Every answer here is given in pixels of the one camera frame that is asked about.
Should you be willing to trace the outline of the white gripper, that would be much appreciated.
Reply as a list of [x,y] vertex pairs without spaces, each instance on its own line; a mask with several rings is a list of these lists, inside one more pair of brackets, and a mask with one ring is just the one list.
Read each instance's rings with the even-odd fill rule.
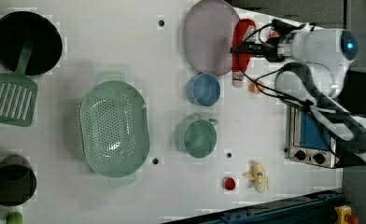
[[273,19],[271,25],[271,31],[277,31],[279,37],[268,37],[265,44],[245,42],[239,46],[231,47],[230,53],[265,56],[268,62],[282,62],[285,59],[283,48],[287,45],[288,35],[297,27],[277,19]]

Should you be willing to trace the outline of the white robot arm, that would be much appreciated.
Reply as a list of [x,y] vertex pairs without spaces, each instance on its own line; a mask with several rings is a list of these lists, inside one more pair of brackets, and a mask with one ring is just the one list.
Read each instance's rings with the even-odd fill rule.
[[311,23],[294,26],[274,19],[268,26],[277,36],[257,42],[251,37],[259,35],[259,29],[236,26],[244,35],[231,46],[233,67],[244,76],[246,69],[240,62],[247,55],[282,63],[274,71],[272,88],[258,77],[251,82],[261,93],[303,112],[329,134],[336,141],[331,153],[340,160],[339,167],[366,166],[366,118],[352,115],[336,102],[358,55],[356,38],[345,29],[317,29]]

